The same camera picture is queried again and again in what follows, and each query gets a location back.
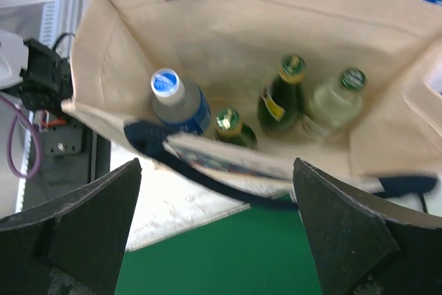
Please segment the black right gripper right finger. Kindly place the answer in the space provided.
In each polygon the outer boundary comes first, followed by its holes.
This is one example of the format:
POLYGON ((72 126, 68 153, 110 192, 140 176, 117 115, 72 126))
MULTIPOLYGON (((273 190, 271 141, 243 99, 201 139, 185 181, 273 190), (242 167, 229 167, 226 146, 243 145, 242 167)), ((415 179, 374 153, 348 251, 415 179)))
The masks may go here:
POLYGON ((294 191, 323 294, 441 293, 441 217, 376 197, 300 158, 294 191))

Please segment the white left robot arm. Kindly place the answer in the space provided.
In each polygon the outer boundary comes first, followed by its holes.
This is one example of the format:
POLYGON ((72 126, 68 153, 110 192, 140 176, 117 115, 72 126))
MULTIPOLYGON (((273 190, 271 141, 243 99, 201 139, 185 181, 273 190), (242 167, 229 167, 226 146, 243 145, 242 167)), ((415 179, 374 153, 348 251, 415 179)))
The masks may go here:
POLYGON ((23 81, 21 71, 28 68, 29 50, 21 36, 6 30, 1 30, 0 42, 0 89, 3 90, 23 81))

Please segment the clear glass bottle green cap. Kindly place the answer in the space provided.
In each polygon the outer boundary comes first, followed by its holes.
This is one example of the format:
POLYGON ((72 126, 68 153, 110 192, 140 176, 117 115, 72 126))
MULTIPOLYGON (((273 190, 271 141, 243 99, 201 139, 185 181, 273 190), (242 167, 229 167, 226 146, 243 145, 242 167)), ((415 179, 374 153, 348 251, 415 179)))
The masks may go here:
POLYGON ((349 125, 363 108, 365 82, 363 71, 347 68, 338 78, 315 87, 302 119, 306 132, 323 138, 349 125))

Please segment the beige canvas tote bag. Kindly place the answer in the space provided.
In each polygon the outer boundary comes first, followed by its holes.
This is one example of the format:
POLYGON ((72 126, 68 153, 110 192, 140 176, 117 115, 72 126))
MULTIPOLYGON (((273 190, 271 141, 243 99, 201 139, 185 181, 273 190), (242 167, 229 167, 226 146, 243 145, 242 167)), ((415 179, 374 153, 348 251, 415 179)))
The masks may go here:
POLYGON ((404 184, 441 171, 441 8, 421 0, 91 0, 71 55, 73 96, 63 111, 100 135, 198 184, 270 209, 282 200, 231 179, 290 185, 303 159, 337 178, 404 184), (195 82, 213 110, 250 124, 280 61, 297 54, 311 90, 348 67, 367 78, 361 116, 315 142, 260 134, 257 152, 160 124, 150 80, 160 68, 195 82))

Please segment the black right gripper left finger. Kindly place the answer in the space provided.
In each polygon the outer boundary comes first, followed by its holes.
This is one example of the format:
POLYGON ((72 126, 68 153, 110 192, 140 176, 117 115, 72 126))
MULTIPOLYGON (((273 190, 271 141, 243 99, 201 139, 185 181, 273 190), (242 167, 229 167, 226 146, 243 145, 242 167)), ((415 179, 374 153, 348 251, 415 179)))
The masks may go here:
POLYGON ((142 168, 98 180, 1 219, 2 294, 114 294, 142 168))

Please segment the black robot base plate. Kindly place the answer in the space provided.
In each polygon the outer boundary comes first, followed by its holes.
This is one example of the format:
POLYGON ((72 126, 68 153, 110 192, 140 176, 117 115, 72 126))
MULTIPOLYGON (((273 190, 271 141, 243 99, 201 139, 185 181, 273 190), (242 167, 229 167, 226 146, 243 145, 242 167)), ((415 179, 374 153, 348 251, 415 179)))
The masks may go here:
POLYGON ((22 172, 33 174, 19 181, 16 212, 57 198, 98 179, 110 170, 111 144, 85 124, 65 114, 61 102, 73 94, 70 64, 57 52, 71 32, 63 32, 51 46, 35 39, 29 69, 15 93, 30 112, 34 129, 27 133, 22 172))

